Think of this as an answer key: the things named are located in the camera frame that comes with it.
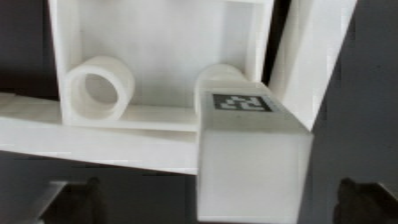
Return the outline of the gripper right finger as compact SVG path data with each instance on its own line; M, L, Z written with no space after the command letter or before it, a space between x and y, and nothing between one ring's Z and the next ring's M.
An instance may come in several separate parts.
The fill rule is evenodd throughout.
M398 224L398 184L341 180L332 224Z

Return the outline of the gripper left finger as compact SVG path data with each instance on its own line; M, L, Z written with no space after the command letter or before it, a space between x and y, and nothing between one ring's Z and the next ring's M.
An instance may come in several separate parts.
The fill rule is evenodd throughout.
M28 224L108 224L101 182L54 180L37 201Z

